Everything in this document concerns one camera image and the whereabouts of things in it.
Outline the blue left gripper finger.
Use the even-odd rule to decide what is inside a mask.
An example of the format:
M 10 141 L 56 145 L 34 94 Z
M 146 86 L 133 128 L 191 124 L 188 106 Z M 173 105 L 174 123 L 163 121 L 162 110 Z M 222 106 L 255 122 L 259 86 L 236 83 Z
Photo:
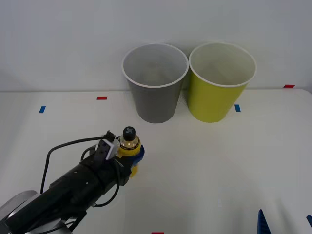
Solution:
M 137 146 L 135 149 L 132 149 L 128 152 L 128 161 L 131 164 L 131 168 L 138 165 L 139 162 L 142 161 L 145 154 L 145 149 L 142 144 Z

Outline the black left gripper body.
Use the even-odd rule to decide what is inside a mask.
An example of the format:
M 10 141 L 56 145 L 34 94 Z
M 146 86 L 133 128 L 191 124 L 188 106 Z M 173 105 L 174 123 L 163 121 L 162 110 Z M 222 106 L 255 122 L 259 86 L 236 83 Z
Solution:
M 113 187 L 119 183 L 124 186 L 131 174 L 133 160 L 128 156 L 106 160 L 98 169 L 97 175 L 104 187 Z

